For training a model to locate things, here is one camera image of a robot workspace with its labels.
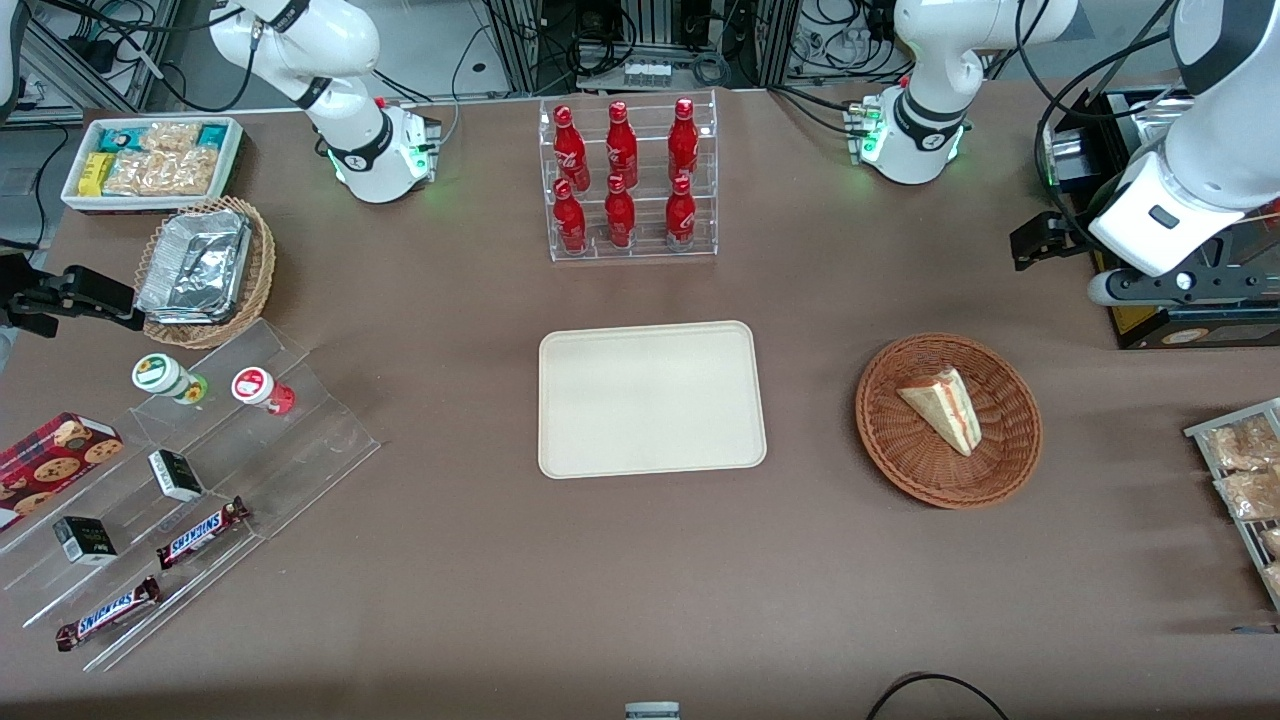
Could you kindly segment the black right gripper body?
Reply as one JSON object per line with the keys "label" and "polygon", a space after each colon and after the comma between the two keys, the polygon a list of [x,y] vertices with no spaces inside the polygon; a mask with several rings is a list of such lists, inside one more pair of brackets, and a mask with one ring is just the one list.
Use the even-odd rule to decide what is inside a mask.
{"label": "black right gripper body", "polygon": [[40,337],[55,337],[59,320],[50,311],[58,296],[49,284],[55,278],[35,269],[27,256],[1,256],[1,327]]}

